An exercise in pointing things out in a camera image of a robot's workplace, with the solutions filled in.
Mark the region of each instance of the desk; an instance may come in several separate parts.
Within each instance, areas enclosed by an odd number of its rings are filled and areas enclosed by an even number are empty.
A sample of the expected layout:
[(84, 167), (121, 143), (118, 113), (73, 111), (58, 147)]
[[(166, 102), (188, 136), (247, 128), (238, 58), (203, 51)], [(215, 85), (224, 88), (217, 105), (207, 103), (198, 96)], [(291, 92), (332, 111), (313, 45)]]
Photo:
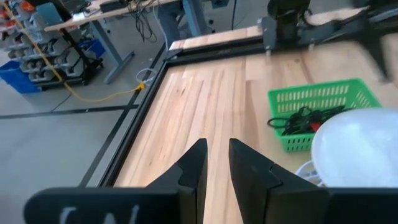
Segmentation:
[[(100, 4), (109, 1), (109, 0), (96, 0), (91, 2), (91, 9), (99, 9)], [(180, 0), (156, 0), (152, 4), (149, 4), (149, 1), (143, 2), (143, 6), (158, 6), (160, 4), (167, 4), (171, 2), (176, 2)], [(131, 2), (131, 10), (136, 9), (136, 5)], [(209, 28), (207, 27), (205, 17), (203, 15), (203, 9), (201, 6), (201, 1), (200, 0), (182, 0), (183, 8), (185, 11), (185, 15), (187, 17), (187, 22), (190, 27), (191, 33), (193, 36), (199, 36), (203, 34), (208, 34), (210, 33)], [(61, 24), (57, 24), (54, 26), (48, 26), (44, 30), (45, 31), (51, 31), (51, 30), (59, 30), (59, 29), (64, 29), (67, 27), (71, 26), (78, 26), (85, 24), (87, 22), (90, 23), (93, 32), (95, 36), (101, 41), (103, 47), (105, 48), (105, 51), (109, 54), (109, 56), (114, 60), (116, 66), (110, 71), (110, 73), (106, 76), (104, 82), (105, 83), (110, 83), (111, 80), (113, 79), (114, 76), (116, 76), (123, 68), (124, 66), (128, 63), (128, 61), (131, 59), (132, 56), (134, 56), (134, 52), (129, 54), (125, 59), (122, 59), (118, 53), (118, 51), (114, 48), (112, 42), (109, 40), (107, 33), (104, 31), (102, 28), (101, 24), (98, 22), (99, 19), (105, 19), (108, 17), (113, 17), (121, 14), (128, 13), (129, 9), (127, 7), (123, 9), (118, 9), (118, 10), (113, 10), (109, 12), (102, 13), (101, 11), (98, 11), (88, 17), (84, 17), (81, 19), (70, 19), (69, 21), (66, 21)], [(167, 25), (175, 22), (175, 19), (172, 18), (164, 18), (160, 20), (160, 23), (162, 26), (167, 27)], [(173, 24), (175, 27), (173, 28), (174, 30), (177, 30), (178, 33), (178, 23)]]
[[(356, 11), (319, 14), (315, 22)], [(260, 35), (257, 27), (175, 42), (189, 48)], [(389, 37), (397, 49), (396, 37)], [(362, 78), (384, 106), (398, 106), (396, 83), (382, 84), (379, 71), (353, 42), (315, 46), (314, 50), (265, 54), (196, 63), (168, 70), (137, 135), (115, 186), (146, 186), (166, 171), (198, 138), (208, 141), (208, 179), (204, 223), (242, 223), (230, 179), (228, 141), (238, 138), (294, 172), (309, 152), (282, 150), (267, 120), (267, 92), (307, 83)]]

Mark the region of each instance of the blue bin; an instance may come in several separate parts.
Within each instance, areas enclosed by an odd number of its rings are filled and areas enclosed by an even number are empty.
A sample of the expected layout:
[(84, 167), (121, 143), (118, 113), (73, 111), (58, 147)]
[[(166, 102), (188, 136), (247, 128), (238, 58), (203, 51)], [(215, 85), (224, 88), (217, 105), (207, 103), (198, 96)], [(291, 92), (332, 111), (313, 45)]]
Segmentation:
[(94, 52), (96, 58), (100, 58), (105, 53), (105, 49), (98, 39), (80, 42), (79, 47), (85, 47), (87, 51)]
[(19, 68), (19, 62), (9, 61), (0, 67), (0, 78), (7, 83), (13, 82), (31, 82), (28, 74), (24, 73)]
[(37, 93), (40, 89), (37, 88), (32, 82), (13, 82), (8, 85), (12, 86), (18, 93)]

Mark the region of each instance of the green plastic basket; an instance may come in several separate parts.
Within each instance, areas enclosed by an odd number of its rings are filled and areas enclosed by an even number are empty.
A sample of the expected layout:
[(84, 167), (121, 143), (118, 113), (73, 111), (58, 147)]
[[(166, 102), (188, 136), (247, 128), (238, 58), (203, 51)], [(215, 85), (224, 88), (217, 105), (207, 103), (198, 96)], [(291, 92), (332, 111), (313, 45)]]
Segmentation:
[[(272, 118), (288, 118), (301, 107), (328, 109), (340, 105), (349, 108), (381, 107), (377, 98), (359, 78), (292, 86), (268, 92)], [(275, 135), (287, 152), (311, 149), (313, 134), (283, 136), (283, 129), (275, 129)]]

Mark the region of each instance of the yellow cable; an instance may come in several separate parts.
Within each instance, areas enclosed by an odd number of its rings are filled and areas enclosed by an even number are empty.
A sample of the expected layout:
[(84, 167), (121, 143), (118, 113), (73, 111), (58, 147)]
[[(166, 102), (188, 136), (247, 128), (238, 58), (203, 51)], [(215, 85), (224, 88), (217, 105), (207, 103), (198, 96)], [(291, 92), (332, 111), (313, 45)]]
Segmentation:
[[(56, 69), (54, 68), (54, 66), (49, 62), (49, 60), (46, 58), (46, 56), (44, 55), (43, 51), (40, 49), (40, 47), (36, 44), (35, 40), (30, 36), (30, 34), (26, 31), (26, 29), (24, 28), (24, 26), (21, 24), (20, 21), (18, 21), (17, 19), (15, 19), (15, 15), (12, 13), (11, 9), (8, 7), (8, 5), (4, 2), (2, 2), (2, 5), (4, 6), (4, 8), (6, 9), (9, 17), (11, 17), (12, 19), (14, 19), (18, 26), (22, 29), (22, 32), (29, 38), (29, 40), (32, 42), (33, 46), (35, 47), (35, 49), (39, 52), (40, 56), (43, 58), (44, 62), (46, 63), (46, 65), (51, 69), (51, 71), (54, 73), (54, 75), (60, 80), (60, 82), (62, 82), (63, 78), (61, 77), (61, 75), (56, 71)], [(128, 94), (128, 93), (134, 93), (137, 90), (143, 90), (145, 88), (145, 84), (144, 82), (140, 82), (138, 84), (137, 87), (135, 87), (132, 90), (128, 90), (128, 91), (120, 91), (117, 93), (113, 93), (112, 95), (109, 95), (105, 98), (102, 99), (87, 99), (87, 98), (83, 98), (81, 97), (72, 87), (70, 87), (70, 85), (68, 85), (66, 82), (63, 83), (63, 85), (65, 85), (65, 87), (67, 88), (67, 90), (70, 91), (70, 93), (72, 95), (74, 95), (76, 98), (78, 98), (81, 101), (87, 102), (87, 103), (99, 103), (102, 101), (106, 101), (110, 98), (113, 98), (115, 96), (118, 95), (123, 95), (123, 94)]]

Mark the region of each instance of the white plate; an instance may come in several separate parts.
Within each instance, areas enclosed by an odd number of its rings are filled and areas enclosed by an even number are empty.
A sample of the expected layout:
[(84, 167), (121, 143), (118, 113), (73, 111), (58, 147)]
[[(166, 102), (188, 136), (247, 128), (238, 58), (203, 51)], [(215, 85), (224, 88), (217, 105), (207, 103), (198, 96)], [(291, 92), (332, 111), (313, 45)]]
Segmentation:
[(398, 187), (398, 111), (347, 111), (325, 122), (311, 149), (327, 187)]

